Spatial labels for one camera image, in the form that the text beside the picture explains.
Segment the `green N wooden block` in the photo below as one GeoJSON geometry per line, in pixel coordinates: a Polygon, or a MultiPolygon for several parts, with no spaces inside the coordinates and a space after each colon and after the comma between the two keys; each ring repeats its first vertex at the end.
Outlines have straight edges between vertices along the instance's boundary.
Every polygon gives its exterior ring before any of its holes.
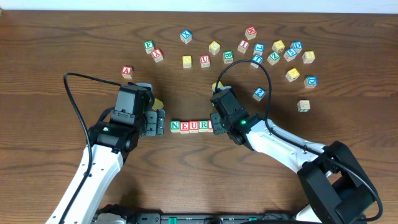
{"type": "Polygon", "coordinates": [[[179,133],[180,132],[180,121],[171,121],[170,122],[170,131],[172,133],[179,133]]]}

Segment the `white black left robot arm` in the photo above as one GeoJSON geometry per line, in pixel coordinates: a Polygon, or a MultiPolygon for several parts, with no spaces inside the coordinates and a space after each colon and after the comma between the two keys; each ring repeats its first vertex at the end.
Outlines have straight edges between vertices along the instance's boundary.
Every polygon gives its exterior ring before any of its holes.
{"type": "Polygon", "coordinates": [[[139,138],[164,132],[164,110],[152,109],[152,85],[121,85],[116,105],[88,129],[78,170],[48,223],[91,223],[106,189],[139,138]]]}

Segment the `red E wooden block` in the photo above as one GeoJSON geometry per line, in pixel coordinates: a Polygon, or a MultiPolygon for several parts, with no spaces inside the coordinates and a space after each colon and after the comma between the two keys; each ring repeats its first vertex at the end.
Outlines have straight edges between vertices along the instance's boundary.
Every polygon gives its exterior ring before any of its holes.
{"type": "Polygon", "coordinates": [[[180,123],[180,133],[188,134],[190,132],[190,125],[188,121],[182,121],[180,123]]]}

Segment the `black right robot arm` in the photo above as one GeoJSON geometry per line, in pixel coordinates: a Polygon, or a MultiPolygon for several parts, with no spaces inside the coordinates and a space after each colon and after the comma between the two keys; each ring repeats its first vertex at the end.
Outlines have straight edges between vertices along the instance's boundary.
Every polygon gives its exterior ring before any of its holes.
{"type": "Polygon", "coordinates": [[[237,145],[266,154],[298,175],[308,205],[295,220],[314,223],[363,222],[377,192],[349,148],[306,141],[259,114],[250,115],[232,89],[216,91],[211,115],[215,134],[226,133],[237,145]]]}

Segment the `green R wooden block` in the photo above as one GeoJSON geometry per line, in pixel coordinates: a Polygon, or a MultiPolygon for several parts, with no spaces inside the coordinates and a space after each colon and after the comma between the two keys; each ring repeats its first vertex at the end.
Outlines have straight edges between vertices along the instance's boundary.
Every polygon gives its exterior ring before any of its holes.
{"type": "Polygon", "coordinates": [[[208,121],[201,120],[198,122],[198,130],[199,132],[208,132],[208,121]]]}

